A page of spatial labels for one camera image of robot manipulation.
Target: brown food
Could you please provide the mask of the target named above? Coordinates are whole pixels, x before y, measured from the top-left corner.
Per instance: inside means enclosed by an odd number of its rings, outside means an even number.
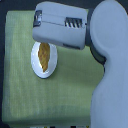
[[[38,51],[38,57],[42,66],[43,72],[48,68],[48,61],[50,59],[50,46],[47,43],[41,43]]]

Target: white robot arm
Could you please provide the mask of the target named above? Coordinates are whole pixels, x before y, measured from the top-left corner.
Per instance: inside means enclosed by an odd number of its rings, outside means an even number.
[[[128,16],[114,0],[103,1],[90,12],[40,3],[33,38],[81,50],[88,45],[99,61],[106,60],[104,77],[92,96],[91,128],[128,128]]]

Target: green towel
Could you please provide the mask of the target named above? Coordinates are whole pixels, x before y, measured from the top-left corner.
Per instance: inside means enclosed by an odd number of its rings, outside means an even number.
[[[57,47],[58,63],[47,79],[31,66],[34,11],[10,11],[6,18],[2,120],[10,126],[89,125],[93,90],[103,67],[90,49]]]

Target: white plate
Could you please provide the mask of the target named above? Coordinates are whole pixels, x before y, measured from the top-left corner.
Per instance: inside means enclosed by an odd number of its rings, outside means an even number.
[[[53,44],[50,45],[50,59],[48,62],[48,69],[43,72],[43,69],[41,67],[39,58],[38,58],[38,51],[39,51],[39,42],[35,42],[32,52],[31,52],[31,65],[35,72],[35,74],[41,78],[47,78],[49,77],[55,70],[57,65],[57,49],[56,46]]]

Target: food on plate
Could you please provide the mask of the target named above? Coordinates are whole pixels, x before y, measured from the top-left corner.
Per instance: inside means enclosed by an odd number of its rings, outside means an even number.
[[[48,68],[48,62],[50,59],[50,46],[48,43],[41,43],[39,46],[38,57],[42,66],[43,72]]]

